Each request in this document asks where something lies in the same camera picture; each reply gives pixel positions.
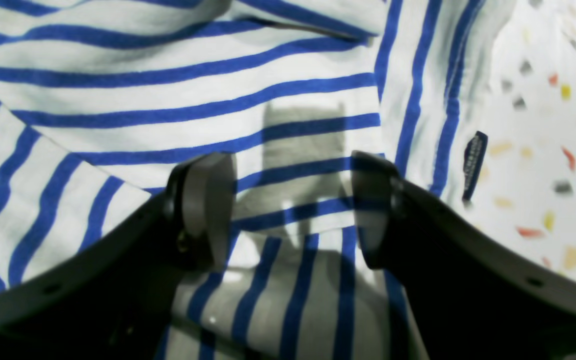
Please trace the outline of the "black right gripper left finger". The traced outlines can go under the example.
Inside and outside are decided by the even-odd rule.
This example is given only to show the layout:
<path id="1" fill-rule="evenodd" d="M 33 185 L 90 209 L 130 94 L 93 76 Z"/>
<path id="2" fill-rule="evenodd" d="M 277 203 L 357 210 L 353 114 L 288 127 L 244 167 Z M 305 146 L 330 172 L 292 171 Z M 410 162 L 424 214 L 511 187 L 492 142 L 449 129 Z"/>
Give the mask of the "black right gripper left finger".
<path id="1" fill-rule="evenodd" d="M 183 277 L 226 268 L 236 174 L 233 153 L 182 162 L 101 240 L 0 292 L 0 360 L 153 359 Z"/>

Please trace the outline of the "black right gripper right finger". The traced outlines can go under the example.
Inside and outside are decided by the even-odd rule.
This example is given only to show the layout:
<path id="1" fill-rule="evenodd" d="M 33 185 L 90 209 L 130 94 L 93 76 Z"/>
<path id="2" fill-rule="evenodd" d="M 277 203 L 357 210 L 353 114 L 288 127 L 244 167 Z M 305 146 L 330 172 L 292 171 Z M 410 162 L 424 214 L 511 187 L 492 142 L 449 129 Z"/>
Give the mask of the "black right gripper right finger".
<path id="1" fill-rule="evenodd" d="M 374 153 L 350 158 L 368 268 L 403 285 L 432 360 L 576 360 L 576 282 L 516 254 Z"/>

